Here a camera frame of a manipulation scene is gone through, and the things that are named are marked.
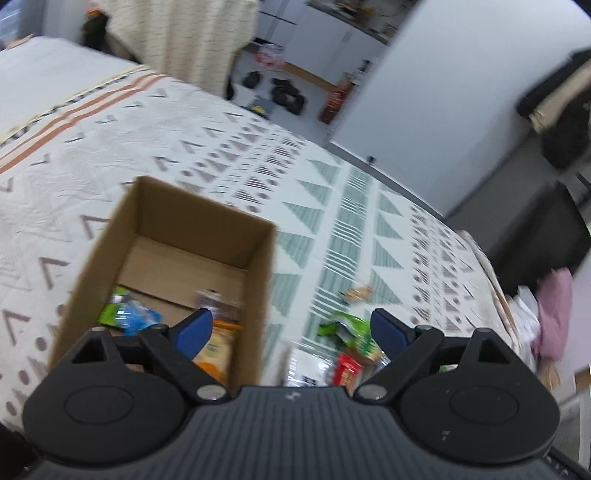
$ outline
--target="blue snack package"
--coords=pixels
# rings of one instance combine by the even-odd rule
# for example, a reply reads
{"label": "blue snack package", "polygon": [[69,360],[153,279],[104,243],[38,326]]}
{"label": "blue snack package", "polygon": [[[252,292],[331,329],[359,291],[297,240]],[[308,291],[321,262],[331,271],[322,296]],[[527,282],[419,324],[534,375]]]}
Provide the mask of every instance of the blue snack package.
{"label": "blue snack package", "polygon": [[125,300],[119,304],[115,320],[117,326],[123,329],[126,335],[137,335],[151,325],[160,323],[162,315],[155,310],[149,309],[140,301],[131,296],[126,296]]}

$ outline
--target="open cardboard box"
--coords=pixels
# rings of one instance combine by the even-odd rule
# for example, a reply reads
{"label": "open cardboard box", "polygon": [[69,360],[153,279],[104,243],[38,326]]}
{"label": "open cardboard box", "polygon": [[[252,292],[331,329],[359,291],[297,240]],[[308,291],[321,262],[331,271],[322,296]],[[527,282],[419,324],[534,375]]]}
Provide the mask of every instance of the open cardboard box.
{"label": "open cardboard box", "polygon": [[91,327],[116,285],[174,325],[196,308],[196,291],[241,304],[229,388],[259,380],[275,226],[150,177],[116,208],[72,292],[50,367]]}

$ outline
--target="bed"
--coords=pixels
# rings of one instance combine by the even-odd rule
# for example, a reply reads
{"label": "bed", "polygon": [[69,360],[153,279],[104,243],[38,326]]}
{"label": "bed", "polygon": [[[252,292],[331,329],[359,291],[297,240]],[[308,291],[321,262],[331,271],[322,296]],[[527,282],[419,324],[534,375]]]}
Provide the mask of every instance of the bed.
{"label": "bed", "polygon": [[150,175],[275,222],[263,384],[293,341],[330,350],[339,292],[447,335],[508,334],[473,248],[318,145],[175,78],[63,40],[0,52],[0,419],[19,428],[70,289],[119,198]]}

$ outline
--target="beige cloth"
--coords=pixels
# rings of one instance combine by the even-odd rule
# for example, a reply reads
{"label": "beige cloth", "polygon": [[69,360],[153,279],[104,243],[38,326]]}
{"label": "beige cloth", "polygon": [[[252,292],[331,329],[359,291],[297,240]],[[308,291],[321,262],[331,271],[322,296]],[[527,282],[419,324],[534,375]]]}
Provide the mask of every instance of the beige cloth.
{"label": "beige cloth", "polygon": [[540,134],[552,128],[570,101],[589,86],[591,86],[591,60],[584,63],[535,108],[530,115],[534,130]]}
{"label": "beige cloth", "polygon": [[259,0],[99,0],[108,31],[152,68],[222,96]]}

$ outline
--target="bedspread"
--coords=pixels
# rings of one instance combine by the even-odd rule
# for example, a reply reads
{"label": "bedspread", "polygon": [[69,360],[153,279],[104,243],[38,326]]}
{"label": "bedspread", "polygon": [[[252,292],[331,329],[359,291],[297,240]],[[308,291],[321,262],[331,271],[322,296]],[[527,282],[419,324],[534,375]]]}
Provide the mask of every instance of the bedspread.
{"label": "bedspread", "polygon": [[320,321],[369,284],[384,307],[448,335],[494,328],[491,291],[464,240],[318,145],[144,66],[0,143],[0,418],[20,427],[70,289],[117,201],[150,175],[263,216],[279,229],[262,382],[287,342],[330,349]]}

